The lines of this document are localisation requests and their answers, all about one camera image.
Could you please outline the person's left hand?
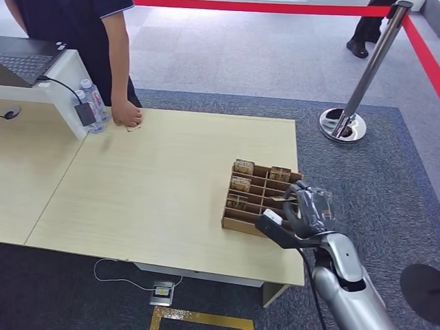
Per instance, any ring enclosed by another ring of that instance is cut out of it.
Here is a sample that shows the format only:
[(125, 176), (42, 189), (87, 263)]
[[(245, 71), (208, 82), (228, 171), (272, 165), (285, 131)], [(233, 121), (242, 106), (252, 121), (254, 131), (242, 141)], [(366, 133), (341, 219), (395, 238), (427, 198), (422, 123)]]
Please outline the person's left hand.
[(112, 117), (116, 125), (136, 127), (142, 122), (141, 111), (128, 100), (113, 102)]

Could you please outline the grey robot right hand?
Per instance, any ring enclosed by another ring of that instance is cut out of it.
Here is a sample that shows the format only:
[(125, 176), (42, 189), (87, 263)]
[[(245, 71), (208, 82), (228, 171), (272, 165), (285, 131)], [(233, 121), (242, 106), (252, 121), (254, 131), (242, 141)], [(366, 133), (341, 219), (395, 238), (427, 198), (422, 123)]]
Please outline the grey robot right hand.
[(327, 232), (337, 221), (332, 194), (297, 180), (283, 195), (283, 211), (294, 234), (307, 239)]

